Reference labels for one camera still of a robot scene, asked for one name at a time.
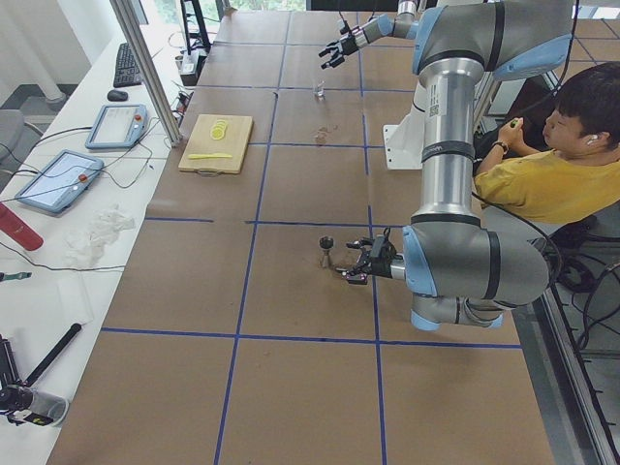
black mouse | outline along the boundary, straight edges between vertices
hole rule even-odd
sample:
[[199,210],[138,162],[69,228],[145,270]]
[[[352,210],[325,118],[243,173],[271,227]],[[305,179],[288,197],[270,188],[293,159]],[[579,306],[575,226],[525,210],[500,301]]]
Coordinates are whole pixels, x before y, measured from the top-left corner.
[[108,100],[111,102],[125,102],[129,98],[129,94],[124,90],[112,89],[108,92]]

white table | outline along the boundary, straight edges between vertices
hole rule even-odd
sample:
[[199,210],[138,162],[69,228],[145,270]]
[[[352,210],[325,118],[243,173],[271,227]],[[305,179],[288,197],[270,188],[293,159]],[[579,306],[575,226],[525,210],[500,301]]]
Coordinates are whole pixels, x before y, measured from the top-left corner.
[[[150,26],[143,29],[171,103],[179,90],[174,83],[181,85],[173,60],[178,50],[168,43],[172,32],[169,28],[156,29]],[[121,42],[124,42],[123,37],[114,38],[110,42],[49,126],[46,135],[93,124],[101,106],[109,103],[107,94],[112,88],[114,62]],[[129,93],[127,103],[145,104],[149,119],[157,116],[143,85],[123,90]],[[102,173],[80,199],[60,216],[45,215],[17,201],[7,203],[11,210],[44,238],[45,243],[39,250],[26,253],[32,261],[53,267],[66,266],[67,236],[82,233],[97,212],[118,205],[121,211],[134,219],[135,226],[120,232],[118,238],[106,247],[105,254],[96,266],[124,265],[127,262],[146,205],[157,186],[170,150],[162,125],[153,126],[154,122],[150,123],[153,129],[141,142],[152,153],[144,147],[136,146],[110,165],[107,169],[109,173]],[[46,140],[33,150],[26,162],[41,169],[60,150],[67,148],[91,153],[108,165],[124,153],[89,152],[84,148],[87,135],[87,131],[70,132]],[[140,171],[142,173],[137,182],[128,189],[120,189],[110,178],[114,176],[118,183],[125,186]],[[30,177],[30,174],[16,175],[0,194],[0,201],[13,198]],[[25,253],[3,233],[0,234],[0,242]],[[40,390],[71,400],[120,280],[122,268],[90,272],[49,271],[32,266],[13,252],[0,247],[0,271],[32,272],[32,277],[28,279],[0,283],[0,333],[11,342],[22,379],[32,372],[71,324],[85,323],[81,332],[35,384]],[[113,386],[113,380],[109,380],[109,383]],[[29,423],[16,427],[0,418],[0,450],[4,457],[10,457],[15,463],[45,464],[60,429]]]

red cylinder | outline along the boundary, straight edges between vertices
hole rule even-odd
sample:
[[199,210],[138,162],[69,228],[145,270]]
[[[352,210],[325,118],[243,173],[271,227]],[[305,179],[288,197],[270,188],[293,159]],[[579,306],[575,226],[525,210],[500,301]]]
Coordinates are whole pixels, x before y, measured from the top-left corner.
[[26,250],[37,250],[43,245],[43,239],[1,202],[0,231]]

